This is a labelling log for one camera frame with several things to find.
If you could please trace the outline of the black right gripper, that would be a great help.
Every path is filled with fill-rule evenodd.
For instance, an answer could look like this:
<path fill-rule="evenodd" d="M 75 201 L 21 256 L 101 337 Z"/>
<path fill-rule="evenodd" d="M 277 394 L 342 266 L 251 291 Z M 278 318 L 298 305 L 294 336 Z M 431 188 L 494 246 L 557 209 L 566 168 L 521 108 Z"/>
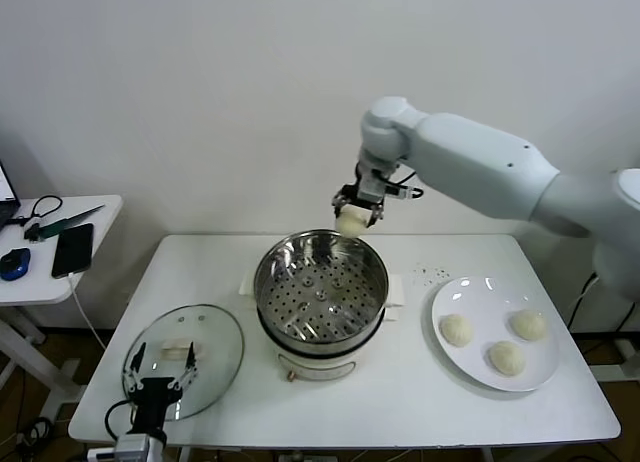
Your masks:
<path fill-rule="evenodd" d="M 357 164 L 354 172 L 355 182 L 343 185 L 332 198 L 334 216 L 339 217 L 347 205 L 369 210 L 367 228 L 371 228 L 384 218 L 385 183 L 379 173 L 367 166 Z"/>

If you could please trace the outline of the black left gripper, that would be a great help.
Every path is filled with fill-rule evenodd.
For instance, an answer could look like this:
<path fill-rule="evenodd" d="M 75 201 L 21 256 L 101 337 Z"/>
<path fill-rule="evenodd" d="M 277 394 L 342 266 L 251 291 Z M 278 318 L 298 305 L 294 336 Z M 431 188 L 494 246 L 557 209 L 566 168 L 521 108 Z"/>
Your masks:
<path fill-rule="evenodd" d="M 145 377 L 141 379 L 140 368 L 147 344 L 143 342 L 123 369 L 123 387 L 128 400 L 135 406 L 135 416 L 128 434 L 150 436 L 166 445 L 164 432 L 166 412 L 170 405 L 180 401 L 183 391 L 198 375 L 194 343 L 187 352 L 183 373 L 176 377 Z"/>

